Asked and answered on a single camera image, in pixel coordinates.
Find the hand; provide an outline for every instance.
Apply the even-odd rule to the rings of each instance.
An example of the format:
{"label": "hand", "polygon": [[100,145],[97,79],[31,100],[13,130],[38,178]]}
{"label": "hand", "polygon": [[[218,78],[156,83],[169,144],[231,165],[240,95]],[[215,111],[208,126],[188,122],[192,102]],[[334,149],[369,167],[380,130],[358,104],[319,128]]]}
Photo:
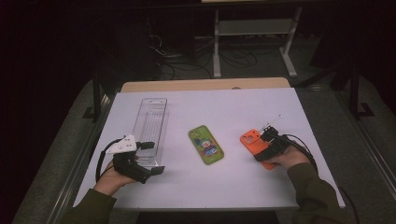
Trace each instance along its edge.
{"label": "hand", "polygon": [[291,166],[297,165],[299,163],[303,163],[303,162],[310,163],[309,159],[301,151],[299,151],[297,147],[294,146],[289,146],[283,154],[279,154],[278,156],[275,156],[265,162],[278,163],[284,166],[287,170]]}
{"label": "hand", "polygon": [[115,171],[113,167],[113,161],[111,161],[107,165],[105,172],[102,174],[93,189],[111,196],[121,187],[135,182],[136,181],[132,178],[126,175],[120,175],[117,171]]}

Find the person's right hand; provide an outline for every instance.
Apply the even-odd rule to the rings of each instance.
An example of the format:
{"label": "person's right hand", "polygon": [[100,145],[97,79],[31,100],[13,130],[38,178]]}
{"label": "person's right hand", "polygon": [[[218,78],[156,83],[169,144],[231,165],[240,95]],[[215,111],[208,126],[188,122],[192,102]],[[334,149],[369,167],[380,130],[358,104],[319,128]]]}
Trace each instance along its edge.
{"label": "person's right hand", "polygon": [[267,163],[277,163],[284,166],[287,170],[299,163],[308,162],[310,163],[309,159],[301,152],[297,147],[289,146],[283,154],[279,154],[268,161]]}

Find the person's left hand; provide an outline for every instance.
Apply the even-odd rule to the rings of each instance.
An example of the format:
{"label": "person's left hand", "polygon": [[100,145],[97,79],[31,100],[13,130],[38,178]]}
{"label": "person's left hand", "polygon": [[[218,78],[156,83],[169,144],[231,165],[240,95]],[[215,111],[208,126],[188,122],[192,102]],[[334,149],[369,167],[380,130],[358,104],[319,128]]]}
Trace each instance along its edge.
{"label": "person's left hand", "polygon": [[126,175],[120,175],[117,171],[114,170],[113,161],[111,161],[102,176],[93,187],[96,191],[104,193],[106,195],[113,195],[117,190],[121,187],[135,183],[136,181]]}

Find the green phone case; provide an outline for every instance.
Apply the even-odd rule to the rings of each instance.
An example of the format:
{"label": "green phone case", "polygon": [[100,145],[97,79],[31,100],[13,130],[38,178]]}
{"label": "green phone case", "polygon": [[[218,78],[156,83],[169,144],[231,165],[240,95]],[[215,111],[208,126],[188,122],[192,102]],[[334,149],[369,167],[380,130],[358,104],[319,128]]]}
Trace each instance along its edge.
{"label": "green phone case", "polygon": [[189,138],[206,165],[224,158],[224,152],[205,125],[189,131]]}

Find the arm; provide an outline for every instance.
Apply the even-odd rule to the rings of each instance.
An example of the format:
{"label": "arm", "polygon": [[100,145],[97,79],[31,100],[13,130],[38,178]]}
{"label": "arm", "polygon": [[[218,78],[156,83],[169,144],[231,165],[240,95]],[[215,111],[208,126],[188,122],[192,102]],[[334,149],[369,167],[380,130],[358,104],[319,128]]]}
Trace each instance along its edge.
{"label": "arm", "polygon": [[67,211],[62,217],[62,224],[69,223],[108,223],[111,210],[116,199],[111,197],[126,184],[134,183],[131,178],[120,175],[113,168],[113,162],[109,163],[106,171],[99,181],[89,189],[81,202]]}
{"label": "arm", "polygon": [[290,146],[284,154],[267,162],[279,163],[288,170],[300,206],[293,214],[293,223],[348,223],[347,213],[339,207],[335,190],[319,178],[309,159],[297,148]]}

